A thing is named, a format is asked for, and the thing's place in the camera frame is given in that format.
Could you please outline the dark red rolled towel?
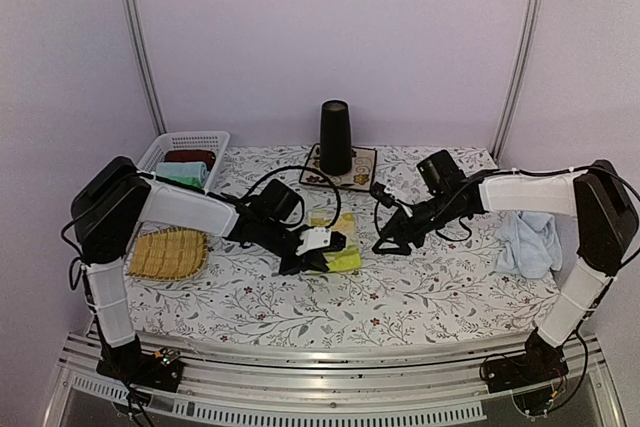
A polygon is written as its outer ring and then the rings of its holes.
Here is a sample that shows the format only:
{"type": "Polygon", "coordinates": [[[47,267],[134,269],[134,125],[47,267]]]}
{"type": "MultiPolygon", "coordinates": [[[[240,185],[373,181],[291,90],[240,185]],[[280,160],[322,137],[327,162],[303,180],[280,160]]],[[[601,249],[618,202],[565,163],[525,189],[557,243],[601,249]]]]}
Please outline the dark red rolled towel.
{"type": "Polygon", "coordinates": [[[217,157],[214,152],[203,149],[171,150],[164,156],[165,162],[202,162],[205,164],[207,170],[211,170],[215,166],[216,160],[217,157]]]}

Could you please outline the white plastic basket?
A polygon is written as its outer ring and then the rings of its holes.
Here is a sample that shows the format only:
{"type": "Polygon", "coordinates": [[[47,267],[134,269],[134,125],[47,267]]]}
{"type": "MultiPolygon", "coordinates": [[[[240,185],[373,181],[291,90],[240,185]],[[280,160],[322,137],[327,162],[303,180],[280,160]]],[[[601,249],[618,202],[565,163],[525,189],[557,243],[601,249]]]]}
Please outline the white plastic basket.
{"type": "Polygon", "coordinates": [[[213,152],[216,160],[209,170],[204,189],[211,191],[222,168],[231,134],[226,131],[172,132],[156,137],[136,163],[143,171],[152,172],[172,150],[206,150],[213,152]]]}

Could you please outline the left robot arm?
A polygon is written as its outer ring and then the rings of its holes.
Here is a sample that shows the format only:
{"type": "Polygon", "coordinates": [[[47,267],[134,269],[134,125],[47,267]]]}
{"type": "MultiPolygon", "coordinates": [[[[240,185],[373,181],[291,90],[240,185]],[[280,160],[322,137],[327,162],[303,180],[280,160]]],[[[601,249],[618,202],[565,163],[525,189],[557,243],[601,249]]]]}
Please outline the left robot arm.
{"type": "Polygon", "coordinates": [[[128,381],[148,373],[148,359],[131,344],[136,338],[124,286],[124,257],[137,226],[145,222],[193,229],[255,244],[280,259],[279,272],[327,271],[325,253],[344,237],[329,227],[285,224],[300,197],[273,179],[258,195],[207,192],[139,170],[127,157],[112,159],[74,198],[69,228],[75,233],[95,313],[111,366],[128,381]]]}

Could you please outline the yellow-green patterned towel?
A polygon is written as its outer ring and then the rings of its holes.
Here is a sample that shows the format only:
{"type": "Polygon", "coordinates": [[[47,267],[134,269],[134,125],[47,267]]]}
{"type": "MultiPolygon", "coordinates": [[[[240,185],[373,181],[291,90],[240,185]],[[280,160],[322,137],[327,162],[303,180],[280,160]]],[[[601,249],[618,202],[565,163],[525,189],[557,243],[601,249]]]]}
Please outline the yellow-green patterned towel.
{"type": "MultiPolygon", "coordinates": [[[[327,210],[315,209],[308,213],[309,226],[328,228],[334,215],[327,210]]],[[[323,252],[330,270],[326,273],[344,273],[362,266],[360,244],[356,229],[356,217],[353,212],[341,212],[330,230],[340,232],[346,237],[346,247],[339,252],[323,252]]]]}

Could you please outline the light blue towel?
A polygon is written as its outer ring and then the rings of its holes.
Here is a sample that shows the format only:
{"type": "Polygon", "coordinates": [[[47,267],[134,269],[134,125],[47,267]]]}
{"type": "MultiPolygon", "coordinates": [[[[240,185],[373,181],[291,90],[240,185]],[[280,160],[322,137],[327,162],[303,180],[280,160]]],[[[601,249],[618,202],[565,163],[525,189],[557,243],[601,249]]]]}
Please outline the light blue towel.
{"type": "Polygon", "coordinates": [[[494,267],[497,273],[541,279],[562,267],[562,248],[552,214],[507,212],[496,236],[503,244],[494,267]]]}

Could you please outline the aluminium post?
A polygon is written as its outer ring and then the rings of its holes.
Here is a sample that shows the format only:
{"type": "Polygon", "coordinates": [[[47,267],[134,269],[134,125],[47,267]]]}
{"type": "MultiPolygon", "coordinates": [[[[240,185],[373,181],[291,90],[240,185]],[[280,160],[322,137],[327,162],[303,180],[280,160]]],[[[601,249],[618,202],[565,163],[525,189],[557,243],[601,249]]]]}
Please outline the aluminium post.
{"type": "Polygon", "coordinates": [[[167,133],[166,121],[153,78],[138,2],[137,0],[122,0],[122,4],[151,123],[156,135],[163,135],[167,133]]]}
{"type": "Polygon", "coordinates": [[[505,102],[498,119],[497,129],[491,144],[490,155],[499,164],[506,151],[511,128],[516,115],[519,97],[524,84],[528,61],[533,48],[536,26],[543,0],[527,0],[524,18],[516,50],[516,57],[508,84],[505,102]]]}

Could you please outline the right aluminium post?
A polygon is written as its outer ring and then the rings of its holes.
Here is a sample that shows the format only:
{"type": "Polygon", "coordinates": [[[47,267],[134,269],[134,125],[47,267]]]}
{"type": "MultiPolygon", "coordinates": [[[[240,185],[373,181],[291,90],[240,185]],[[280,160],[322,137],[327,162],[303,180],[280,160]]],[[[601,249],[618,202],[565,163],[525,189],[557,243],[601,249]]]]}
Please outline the right aluminium post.
{"type": "Polygon", "coordinates": [[[499,164],[506,151],[511,128],[516,115],[519,97],[524,84],[528,61],[533,48],[536,26],[543,0],[527,0],[524,18],[516,50],[516,57],[508,84],[505,102],[498,119],[497,129],[491,144],[490,155],[499,164]]]}

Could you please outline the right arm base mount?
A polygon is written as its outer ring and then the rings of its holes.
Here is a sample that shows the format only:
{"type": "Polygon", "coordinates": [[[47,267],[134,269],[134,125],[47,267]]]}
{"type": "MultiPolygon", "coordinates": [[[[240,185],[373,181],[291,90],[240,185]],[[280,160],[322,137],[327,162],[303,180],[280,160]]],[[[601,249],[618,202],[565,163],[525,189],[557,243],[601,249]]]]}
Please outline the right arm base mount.
{"type": "Polygon", "coordinates": [[[569,369],[557,349],[533,348],[516,356],[498,355],[480,366],[480,378],[490,393],[503,392],[560,379],[569,369]]]}

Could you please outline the left aluminium post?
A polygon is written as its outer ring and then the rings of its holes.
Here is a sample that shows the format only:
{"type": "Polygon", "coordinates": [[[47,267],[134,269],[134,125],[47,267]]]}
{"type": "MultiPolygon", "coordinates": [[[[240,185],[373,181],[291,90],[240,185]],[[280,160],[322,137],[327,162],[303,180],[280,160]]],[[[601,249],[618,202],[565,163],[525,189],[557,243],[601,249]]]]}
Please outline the left aluminium post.
{"type": "Polygon", "coordinates": [[[138,2],[137,0],[122,0],[122,4],[151,123],[156,135],[163,135],[167,133],[166,121],[153,78],[138,2]]]}

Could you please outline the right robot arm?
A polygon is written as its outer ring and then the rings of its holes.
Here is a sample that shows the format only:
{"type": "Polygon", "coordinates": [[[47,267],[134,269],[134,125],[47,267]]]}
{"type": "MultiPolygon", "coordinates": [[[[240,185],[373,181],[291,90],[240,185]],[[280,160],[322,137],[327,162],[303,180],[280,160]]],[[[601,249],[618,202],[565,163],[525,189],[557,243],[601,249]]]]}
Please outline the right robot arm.
{"type": "Polygon", "coordinates": [[[556,171],[488,169],[466,175],[441,150],[420,162],[418,171],[431,196],[427,201],[410,203],[389,186],[372,185],[371,196],[394,211],[379,230],[374,253],[408,255],[449,222],[487,213],[539,212],[575,220],[576,263],[530,336],[541,344],[517,362],[524,382],[539,382],[555,367],[552,349],[578,331],[634,259],[629,248],[639,233],[638,192],[605,159],[556,171]]]}

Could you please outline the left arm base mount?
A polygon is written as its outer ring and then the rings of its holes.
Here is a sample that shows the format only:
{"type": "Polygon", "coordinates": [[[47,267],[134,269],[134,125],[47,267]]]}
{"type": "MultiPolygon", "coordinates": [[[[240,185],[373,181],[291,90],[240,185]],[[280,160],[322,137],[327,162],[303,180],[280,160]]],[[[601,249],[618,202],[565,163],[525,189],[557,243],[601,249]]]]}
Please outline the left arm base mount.
{"type": "Polygon", "coordinates": [[[136,346],[123,346],[117,349],[103,348],[96,372],[118,380],[125,386],[176,393],[184,367],[181,359],[172,358],[166,350],[146,354],[136,346]]]}

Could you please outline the woven bamboo tray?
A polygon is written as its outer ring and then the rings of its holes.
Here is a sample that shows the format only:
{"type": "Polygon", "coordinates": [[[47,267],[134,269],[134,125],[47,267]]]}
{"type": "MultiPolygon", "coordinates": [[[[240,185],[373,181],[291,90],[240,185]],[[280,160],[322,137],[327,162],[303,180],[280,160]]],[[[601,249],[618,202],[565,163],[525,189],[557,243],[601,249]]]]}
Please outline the woven bamboo tray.
{"type": "Polygon", "coordinates": [[[184,280],[199,273],[207,259],[204,232],[171,227],[137,238],[127,275],[153,281],[184,280]]]}

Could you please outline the aluminium front rail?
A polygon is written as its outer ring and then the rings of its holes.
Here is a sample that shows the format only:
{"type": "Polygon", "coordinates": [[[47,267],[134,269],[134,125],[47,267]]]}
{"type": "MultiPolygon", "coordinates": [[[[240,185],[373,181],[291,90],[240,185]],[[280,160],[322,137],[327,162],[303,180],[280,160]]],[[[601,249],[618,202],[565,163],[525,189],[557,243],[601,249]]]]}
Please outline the aluminium front rail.
{"type": "Polygon", "coordinates": [[[207,343],[145,334],[145,351],[178,349],[174,393],[145,390],[128,405],[96,371],[95,332],[67,337],[54,369],[47,426],[627,426],[596,337],[564,348],[567,379],[552,412],[522,409],[524,390],[491,392],[481,364],[521,353],[521,334],[401,347],[318,350],[207,343]]]}

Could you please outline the black tall cup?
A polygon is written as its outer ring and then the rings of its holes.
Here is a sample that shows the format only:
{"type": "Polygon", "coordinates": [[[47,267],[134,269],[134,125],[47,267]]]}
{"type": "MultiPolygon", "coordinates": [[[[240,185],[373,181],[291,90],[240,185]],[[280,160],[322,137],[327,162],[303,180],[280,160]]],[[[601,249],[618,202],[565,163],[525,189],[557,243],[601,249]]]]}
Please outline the black tall cup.
{"type": "Polygon", "coordinates": [[[320,168],[332,176],[342,176],[351,170],[351,125],[348,104],[328,100],[321,106],[320,168]]]}

